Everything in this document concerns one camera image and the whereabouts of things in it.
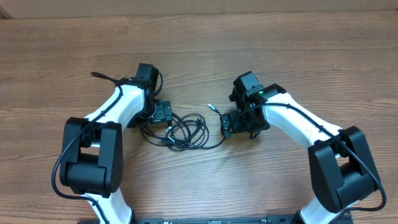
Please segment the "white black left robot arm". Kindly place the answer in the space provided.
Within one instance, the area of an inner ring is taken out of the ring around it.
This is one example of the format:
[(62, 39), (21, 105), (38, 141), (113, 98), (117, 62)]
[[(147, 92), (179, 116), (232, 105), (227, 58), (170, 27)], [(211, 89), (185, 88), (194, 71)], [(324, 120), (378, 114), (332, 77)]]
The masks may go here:
[(66, 199), (85, 200), (95, 223), (134, 223), (120, 185), (123, 179), (123, 137), (126, 128), (150, 121), (158, 113), (155, 96), (163, 76), (139, 75), (113, 80), (114, 93), (84, 118), (71, 117), (63, 133), (62, 152), (52, 171), (54, 192)]

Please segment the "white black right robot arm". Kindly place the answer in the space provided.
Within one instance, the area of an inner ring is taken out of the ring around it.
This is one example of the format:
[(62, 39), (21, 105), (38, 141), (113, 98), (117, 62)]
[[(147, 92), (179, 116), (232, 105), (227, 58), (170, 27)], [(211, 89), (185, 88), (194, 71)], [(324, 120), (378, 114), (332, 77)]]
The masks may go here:
[(229, 99), (237, 109), (221, 116), (225, 137), (248, 132), (254, 139), (274, 125), (308, 154), (315, 197), (293, 215), (275, 216), (277, 223), (352, 223), (352, 211), (386, 206), (386, 192), (359, 128), (343, 129), (320, 119), (276, 84), (234, 84)]

